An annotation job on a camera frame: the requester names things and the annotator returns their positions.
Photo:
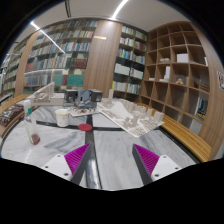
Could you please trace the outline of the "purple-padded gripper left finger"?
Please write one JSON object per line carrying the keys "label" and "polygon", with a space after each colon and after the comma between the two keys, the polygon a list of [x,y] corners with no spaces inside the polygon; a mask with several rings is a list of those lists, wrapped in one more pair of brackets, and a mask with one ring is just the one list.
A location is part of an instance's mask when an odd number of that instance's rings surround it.
{"label": "purple-padded gripper left finger", "polygon": [[80,184],[91,154],[92,144],[85,144],[66,155],[57,154],[42,169],[65,180]]}

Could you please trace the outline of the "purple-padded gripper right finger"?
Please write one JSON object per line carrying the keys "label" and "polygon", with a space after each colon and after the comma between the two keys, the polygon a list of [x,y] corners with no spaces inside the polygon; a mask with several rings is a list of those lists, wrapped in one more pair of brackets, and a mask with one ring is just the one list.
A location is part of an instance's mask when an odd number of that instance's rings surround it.
{"label": "purple-padded gripper right finger", "polygon": [[132,154],[144,185],[181,170],[167,155],[158,156],[137,144],[133,145]]}

